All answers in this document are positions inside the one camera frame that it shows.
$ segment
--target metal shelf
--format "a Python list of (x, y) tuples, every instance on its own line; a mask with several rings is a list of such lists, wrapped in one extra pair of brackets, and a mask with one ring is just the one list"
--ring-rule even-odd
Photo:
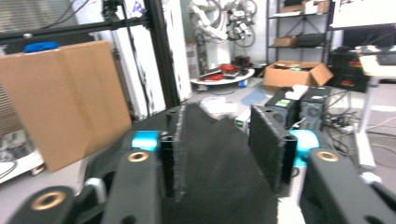
[(322, 16), (322, 15), (326, 15), (326, 14), (329, 14), (329, 12), (313, 13), (313, 14), (299, 14), (299, 15), (290, 15), (290, 16), (272, 16), (272, 17), (268, 17), (268, 20), (292, 18), (292, 17)]
[(289, 47), (280, 47), (280, 46), (268, 46), (270, 49), (324, 49), (322, 46), (317, 46), (317, 47), (294, 47), (294, 46), (289, 46)]

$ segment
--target shelving unit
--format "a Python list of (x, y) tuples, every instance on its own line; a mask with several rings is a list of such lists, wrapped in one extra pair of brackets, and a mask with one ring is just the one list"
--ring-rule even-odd
[[(332, 43), (332, 33), (328, 31), (328, 19), (329, 12), (321, 12), (321, 13), (310, 13), (304, 14), (294, 14), (288, 15), (287, 13), (283, 16), (280, 12), (281, 2), (280, 0), (276, 0), (276, 8), (275, 10), (272, 8), (271, 4), (274, 1), (267, 0), (267, 12), (266, 12), (266, 55), (267, 55), (267, 64), (274, 63), (278, 60), (282, 60), (281, 57), (282, 51), (285, 49), (291, 49), (288, 51), (289, 55), (295, 55), (293, 60), (295, 61), (304, 61), (304, 56), (306, 56), (306, 52), (316, 51), (315, 53), (318, 55), (318, 62), (326, 62), (327, 61), (327, 52), (330, 52), (330, 46)], [(293, 24), (287, 23), (287, 21), (293, 20)], [(285, 32), (285, 30), (281, 28), (288, 27), (289, 29)], [(279, 47), (274, 45), (275, 38), (281, 37), (284, 35), (297, 35), (297, 34), (325, 34), (326, 40), (323, 46), (317, 47)]]

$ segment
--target cardboard box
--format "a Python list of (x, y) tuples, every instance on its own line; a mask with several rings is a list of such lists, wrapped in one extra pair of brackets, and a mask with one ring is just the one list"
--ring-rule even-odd
[(304, 12), (304, 6), (303, 5), (297, 5), (297, 6), (290, 6), (290, 7), (282, 7), (280, 9), (281, 13), (296, 12), (296, 11)]
[(325, 13), (329, 11), (330, 1), (329, 0), (303, 1), (303, 6), (305, 7), (305, 14)]
[(286, 35), (278, 37), (274, 41), (274, 45), (277, 47), (293, 47), (297, 44), (297, 37), (294, 35)]
[[(279, 69), (277, 64), (282, 64), (284, 67), (300, 67), (309, 69), (309, 71)], [(278, 61), (265, 68), (263, 85), (275, 87), (292, 87), (296, 84), (323, 86), (330, 78), (332, 78), (332, 72), (323, 63)]]
[(0, 58), (0, 82), (54, 172), (115, 143), (131, 119), (105, 41)]
[(325, 13), (329, 11), (329, 7), (330, 7), (329, 0), (316, 0), (315, 4), (318, 4), (318, 13)]

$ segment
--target black cable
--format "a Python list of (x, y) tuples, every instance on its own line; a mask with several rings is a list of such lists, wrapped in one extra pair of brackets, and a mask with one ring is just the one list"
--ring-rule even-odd
[(59, 22), (59, 21), (67, 14), (67, 12), (72, 8), (73, 4), (75, 4), (76, 1), (77, 1), (77, 0), (73, 0), (73, 1), (69, 4), (69, 6), (67, 7), (67, 10), (64, 11), (64, 13), (58, 18), (58, 20), (56, 20), (55, 22), (53, 22), (53, 23), (50, 24), (50, 25), (41, 27), (40, 29), (47, 29), (47, 28), (51, 27), (52, 25), (56, 24), (57, 22)]
[(363, 41), (363, 43), (362, 43), (363, 46), (366, 46), (367, 43), (370, 42), (370, 39), (373, 38), (374, 32), (375, 32), (375, 30), (372, 30), (372, 31), (370, 32), (370, 34), (367, 35), (366, 39), (365, 39), (365, 40)]
[(84, 8), (84, 7), (88, 4), (88, 2), (90, 2), (90, 0), (85, 1), (75, 12), (73, 12), (73, 13), (72, 13), (70, 16), (68, 16), (66, 19), (64, 19), (64, 20), (62, 20), (62, 21), (58, 21), (58, 22), (53, 23), (53, 24), (51, 24), (51, 25), (45, 26), (45, 27), (43, 27), (43, 28), (41, 28), (41, 29), (48, 29), (48, 28), (50, 28), (50, 27), (52, 27), (52, 26), (59, 25), (59, 24), (64, 23), (65, 21), (70, 20), (70, 19), (71, 19), (72, 17), (74, 17), (82, 8)]
[(339, 114), (333, 114), (333, 113), (328, 111), (328, 114), (330, 114), (332, 116), (345, 117), (347, 114), (356, 114), (357, 113), (357, 111), (349, 113), (349, 111), (352, 109), (352, 92), (351, 91), (346, 91), (345, 95), (347, 95), (347, 108), (346, 108), (346, 110), (344, 110), (343, 112), (341, 112)]
[[(122, 8), (122, 14), (123, 14), (124, 18), (127, 19), (128, 16), (127, 16), (127, 13), (126, 13), (126, 8), (125, 8), (125, 2), (124, 1), (122, 1), (121, 8)], [(133, 34), (131, 32), (131, 29), (130, 28), (126, 28), (126, 31), (127, 31), (127, 34), (128, 34), (128, 38), (129, 38), (130, 44), (131, 44), (131, 50), (132, 50), (132, 53), (134, 55), (134, 64), (136, 65), (136, 68), (137, 68), (137, 74), (139, 76), (140, 85), (142, 86), (143, 95), (144, 95), (145, 100), (146, 100), (146, 109), (148, 111), (148, 118), (149, 118), (149, 117), (151, 117), (151, 112), (154, 112), (154, 111), (150, 112), (150, 106), (149, 105), (150, 105), (150, 103), (153, 103), (153, 102), (151, 102), (150, 99), (149, 99), (148, 88), (147, 88), (147, 83), (146, 83), (146, 72), (142, 68), (142, 65), (140, 64), (140, 62), (138, 61), (137, 50), (136, 50), (136, 46), (134, 45), (134, 36), (133, 36)]]
[(337, 93), (330, 94), (328, 97), (331, 97), (331, 96), (334, 96), (334, 95), (338, 95), (338, 94), (341, 94), (341, 93), (345, 93), (345, 92), (346, 91), (339, 91)]
[[(337, 140), (336, 138), (333, 137), (332, 133), (330, 132), (329, 127), (326, 129), (327, 134), (329, 135), (329, 137), (332, 139), (332, 146), (335, 148), (335, 150), (340, 151), (342, 154), (346, 154), (349, 156), (349, 148), (346, 144), (344, 144), (343, 142)], [(338, 143), (340, 147), (337, 147), (334, 145), (334, 142)]]
[(394, 35), (394, 34), (396, 34), (396, 29), (395, 29), (393, 32), (387, 33), (387, 34), (385, 34), (385, 35), (381, 35), (379, 38), (377, 38), (377, 39), (375, 39), (375, 40), (372, 40), (371, 43), (370, 43), (369, 45), (373, 44), (374, 42), (376, 42), (376, 41), (378, 41), (378, 40), (380, 40), (380, 39), (383, 39), (383, 38), (385, 38), (385, 37), (388, 37), (388, 36)]
[(344, 91), (342, 96), (340, 96), (338, 99), (336, 99), (336, 100), (335, 100), (334, 102), (332, 102), (330, 105), (327, 105), (326, 108), (329, 108), (329, 107), (331, 107), (332, 105), (337, 104), (340, 100), (342, 100), (342, 99), (347, 95), (348, 92), (350, 92), (350, 91)]
[(344, 116), (350, 116), (351, 119), (352, 118), (353, 119), (360, 119), (360, 118), (358, 118), (356, 116), (357, 113), (358, 113), (358, 111), (352, 111), (352, 112), (343, 111), (343, 112), (341, 112), (339, 114), (334, 114), (334, 113), (331, 113), (331, 112), (327, 112), (327, 115), (328, 115), (327, 119), (332, 119), (332, 118), (337, 118), (337, 117), (344, 117)]

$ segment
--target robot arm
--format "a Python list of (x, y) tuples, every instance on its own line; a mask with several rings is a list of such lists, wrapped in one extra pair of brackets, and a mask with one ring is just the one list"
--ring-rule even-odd
[(200, 29), (205, 35), (215, 37), (219, 40), (226, 40), (228, 38), (224, 24), (218, 24), (218, 27), (214, 27), (210, 19), (206, 16), (206, 12), (219, 11), (220, 20), (223, 20), (223, 14), (225, 11), (234, 7), (239, 3), (239, 0), (230, 0), (222, 7), (220, 4), (216, 4), (215, 1), (207, 0), (192, 0), (189, 4), (189, 10), (193, 16), (193, 25)]

